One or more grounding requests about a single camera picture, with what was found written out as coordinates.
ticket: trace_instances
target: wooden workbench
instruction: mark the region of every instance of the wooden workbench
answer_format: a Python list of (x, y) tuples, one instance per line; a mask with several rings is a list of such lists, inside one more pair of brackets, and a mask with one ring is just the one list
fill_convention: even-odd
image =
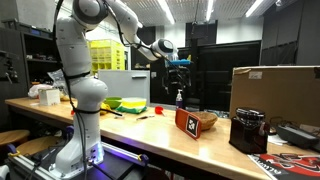
[[(73, 121), (69, 102), (54, 106), (39, 106), (38, 100), (29, 98), (5, 102), (10, 108), (42, 115), (56, 122), (71, 124)], [(165, 110), (166, 117), (156, 115), (136, 120), (149, 114), (154, 114), (153, 108), (140, 115), (125, 113), (124, 119), (115, 119), (112, 114), (100, 116), (101, 135), (230, 179), (269, 179), (245, 154), (229, 144), (230, 120), (218, 119), (213, 128), (193, 140), (175, 126), (175, 111)], [(268, 153), (317, 154), (271, 143), (268, 144)]]

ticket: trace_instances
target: green bowl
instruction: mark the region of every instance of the green bowl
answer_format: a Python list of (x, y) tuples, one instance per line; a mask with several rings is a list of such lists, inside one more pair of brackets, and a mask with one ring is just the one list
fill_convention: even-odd
[(104, 100), (104, 103), (108, 104), (111, 109), (115, 109), (120, 106), (121, 100), (121, 97), (107, 97)]

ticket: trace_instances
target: black coffee maker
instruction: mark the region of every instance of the black coffee maker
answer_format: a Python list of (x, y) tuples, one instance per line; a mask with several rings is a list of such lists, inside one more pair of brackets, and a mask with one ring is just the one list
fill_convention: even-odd
[(236, 117), (231, 119), (229, 143), (246, 154), (267, 153), (268, 132), (270, 129), (261, 110), (240, 107)]

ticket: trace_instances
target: brown cardboard box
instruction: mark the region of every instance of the brown cardboard box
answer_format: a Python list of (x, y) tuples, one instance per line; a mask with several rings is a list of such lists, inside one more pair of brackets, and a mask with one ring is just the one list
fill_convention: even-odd
[(280, 116), (297, 124), (320, 127), (320, 67), (235, 68), (230, 118), (237, 107), (263, 110), (267, 122)]

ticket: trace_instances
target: spray bottle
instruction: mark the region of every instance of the spray bottle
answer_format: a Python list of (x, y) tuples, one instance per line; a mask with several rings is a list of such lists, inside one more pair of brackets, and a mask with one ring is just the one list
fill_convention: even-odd
[(183, 108), (182, 107), (182, 96), (181, 96), (181, 89), (178, 89), (178, 94), (177, 94), (177, 98), (176, 98), (176, 108)]

